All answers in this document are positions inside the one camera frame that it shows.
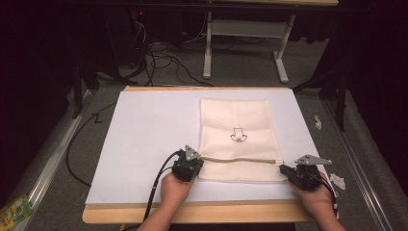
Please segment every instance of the desk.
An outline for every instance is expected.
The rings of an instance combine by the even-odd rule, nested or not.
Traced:
[[[148,186],[152,184],[152,178],[154,179],[156,171],[165,157],[171,154],[168,150],[171,150],[174,145],[180,147],[186,143],[193,148],[198,146],[199,100],[196,98],[197,94],[203,95],[203,97],[237,99],[261,97],[270,100],[272,98],[272,115],[286,165],[294,167],[294,160],[305,153],[318,155],[291,90],[230,88],[171,88],[170,90],[168,88],[131,88],[128,90],[137,90],[134,93],[123,92],[122,94],[129,95],[131,93],[137,96],[127,101],[127,103],[132,104],[135,101],[135,106],[138,104],[137,114],[145,114],[147,117],[153,116],[159,124],[148,124],[148,121],[140,120],[137,120],[139,124],[123,123],[124,121],[121,121],[122,118],[118,115],[121,111],[131,110],[131,108],[121,100],[122,95],[119,97],[83,214],[83,220],[87,223],[142,222],[145,203],[150,193]],[[170,114],[177,114],[182,117],[168,122],[166,118]],[[132,131],[136,128],[139,129],[140,131],[136,134],[142,133],[142,136],[126,135],[123,124],[130,126]],[[168,127],[170,131],[178,128],[177,133],[181,135],[174,135],[165,140],[160,139],[161,134],[157,133],[157,129],[162,129],[163,124],[166,124],[166,129]],[[142,127],[144,125],[151,130],[150,134],[143,132]],[[144,141],[151,140],[152,137],[159,137],[154,141],[154,146],[144,143]],[[131,143],[129,138],[144,145]],[[130,149],[120,149],[124,145],[128,145],[126,148]],[[136,159],[132,160],[135,158],[136,151],[134,150],[138,150],[138,155],[143,153],[144,160],[148,157],[151,161],[138,163],[135,161]],[[159,163],[153,161],[156,158],[154,155],[158,155],[155,153],[161,153]],[[123,177],[129,175],[142,177]],[[154,202],[156,202],[154,207],[160,202],[158,195]],[[188,200],[177,213],[173,222],[298,222],[308,220],[312,219],[304,211],[300,201],[286,182],[251,185],[196,181]]]
[[[264,4],[291,4],[291,5],[318,5],[318,6],[337,6],[338,0],[321,1],[298,1],[298,0],[222,0],[222,2],[246,2],[246,3],[264,3]],[[204,79],[211,78],[212,62],[212,35],[222,36],[241,36],[258,38],[276,38],[280,39],[281,44],[277,51],[273,51],[279,78],[282,84],[289,82],[288,75],[283,65],[282,56],[288,42],[289,35],[294,23],[295,14],[290,14],[288,20],[284,22],[262,22],[262,21],[242,21],[213,19],[212,13],[207,14],[207,43],[204,56]]]

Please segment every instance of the wooden table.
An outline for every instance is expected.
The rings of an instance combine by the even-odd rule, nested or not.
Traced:
[[[125,90],[232,90],[242,88],[126,88]],[[157,208],[153,204],[151,212]],[[88,204],[83,213],[86,223],[141,223],[145,213],[143,205]],[[313,218],[304,210],[298,199],[258,201],[191,202],[179,209],[174,223],[253,223],[301,222]]]
[[[262,4],[286,4],[286,5],[306,5],[306,6],[337,6],[338,0],[222,0],[220,2],[233,3],[262,3]],[[280,46],[273,51],[273,59],[278,70],[282,84],[289,82],[286,69],[283,65],[282,56],[294,23],[295,14],[288,15],[286,21],[265,22],[265,21],[245,21],[231,19],[213,19],[212,13],[207,13],[207,42],[204,55],[203,78],[211,78],[212,64],[212,36],[235,36],[235,37],[255,37],[255,38],[275,38],[280,39]]]

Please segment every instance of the gray floor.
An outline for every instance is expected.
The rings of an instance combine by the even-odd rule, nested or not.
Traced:
[[[308,44],[305,40],[289,42],[283,59],[290,82],[288,85],[282,85],[271,58],[271,47],[277,47],[278,42],[266,40],[259,43],[259,41],[258,38],[240,38],[232,48],[226,49],[230,46],[231,40],[220,38],[213,51],[212,79],[207,82],[217,87],[291,88],[312,76],[326,44],[325,42]],[[177,57],[190,71],[191,76],[203,81],[202,42],[189,43],[182,49],[157,44],[153,51],[157,59],[153,77],[155,86],[184,85],[185,83],[178,78],[185,82],[194,82],[185,69],[179,67],[177,71],[176,63],[170,64],[168,59],[158,59],[160,53]],[[151,58],[148,58],[148,61],[148,69],[151,72]],[[121,70],[123,74],[131,71],[125,66]],[[134,80],[144,85],[147,82],[147,75],[143,73]],[[92,113],[115,102],[124,88],[123,85],[113,81],[100,82],[102,87],[90,96],[91,100],[83,114],[82,123]],[[352,98],[348,95],[346,99],[347,108],[344,114],[346,131],[342,133],[333,124],[332,111],[329,107],[332,102],[320,101],[316,92],[317,90],[305,90],[296,98],[319,155],[334,163],[333,166],[326,168],[327,171],[336,173],[345,180],[344,191],[336,188],[340,195],[340,221],[348,230],[408,230],[407,198],[370,138],[370,133],[360,118]],[[71,146],[71,167],[87,182],[91,182],[93,177],[114,108],[115,106],[101,113],[99,119],[103,123],[91,122],[85,126]],[[72,108],[69,108],[27,169],[11,198],[22,193],[29,194],[38,179],[41,179],[42,170],[49,163],[50,157],[61,149],[67,131],[72,127],[71,115]],[[318,115],[322,121],[321,131],[315,127],[314,115]],[[44,189],[47,190],[46,194],[34,215],[26,221],[25,230],[119,230],[119,225],[89,225],[82,222],[81,216],[89,188],[69,175],[64,158],[53,175],[51,184]],[[24,229],[20,225],[16,230]],[[251,230],[251,225],[246,225],[244,230]],[[318,229],[312,222],[307,222],[297,224],[296,230]]]

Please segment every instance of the human arm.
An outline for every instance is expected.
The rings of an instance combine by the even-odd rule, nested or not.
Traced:
[[[291,183],[294,191],[300,196],[306,211],[315,219],[320,231],[345,231],[333,212],[332,196],[323,186],[313,191],[303,191]]]
[[[173,173],[162,179],[159,207],[141,224],[138,231],[166,231],[180,205],[187,199],[193,180],[182,182]]]

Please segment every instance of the white board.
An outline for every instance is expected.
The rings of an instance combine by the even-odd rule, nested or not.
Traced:
[[[318,156],[292,90],[123,91],[99,159],[87,204],[145,204],[156,175],[173,152],[198,150],[200,99],[268,100],[285,165]],[[168,163],[171,167],[177,160]],[[283,183],[220,183],[196,180],[187,202],[296,198]],[[160,202],[160,184],[154,202]]]

